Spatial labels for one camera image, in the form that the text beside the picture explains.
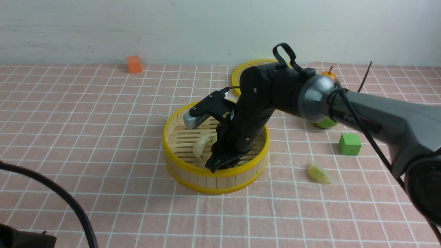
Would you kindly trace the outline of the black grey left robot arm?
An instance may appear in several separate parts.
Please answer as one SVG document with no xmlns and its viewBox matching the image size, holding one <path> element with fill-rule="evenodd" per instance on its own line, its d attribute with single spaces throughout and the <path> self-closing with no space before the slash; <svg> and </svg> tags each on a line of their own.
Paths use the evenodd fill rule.
<svg viewBox="0 0 441 248">
<path fill-rule="evenodd" d="M 25 232 L 0 224 L 1 248 L 54 248 L 57 238 L 41 233 Z"/>
</svg>

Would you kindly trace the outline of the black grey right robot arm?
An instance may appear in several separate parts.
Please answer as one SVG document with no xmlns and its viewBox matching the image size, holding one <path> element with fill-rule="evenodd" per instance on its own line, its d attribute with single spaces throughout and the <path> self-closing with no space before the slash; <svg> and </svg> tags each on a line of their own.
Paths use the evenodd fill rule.
<svg viewBox="0 0 441 248">
<path fill-rule="evenodd" d="M 349 91 L 314 69 L 296 71 L 278 63 L 245 69 L 236 103 L 228 88 L 205 97 L 207 111 L 219 121 L 217 141 L 205 167 L 234 167 L 252 147 L 275 110 L 310 122 L 330 118 L 365 135 L 379 157 L 375 140 L 388 146 L 386 168 L 414 207 L 440 226 L 440 107 Z"/>
</svg>

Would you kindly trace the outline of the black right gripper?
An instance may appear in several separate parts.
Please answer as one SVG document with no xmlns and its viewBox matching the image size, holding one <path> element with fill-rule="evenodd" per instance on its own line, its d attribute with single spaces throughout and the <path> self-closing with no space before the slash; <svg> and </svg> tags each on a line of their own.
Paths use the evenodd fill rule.
<svg viewBox="0 0 441 248">
<path fill-rule="evenodd" d="M 252 148 L 253 142 L 264 129 L 275 108 L 245 100 L 238 100 L 226 121 L 216 128 L 217 141 L 205 168 L 212 173 L 234 168 Z"/>
</svg>

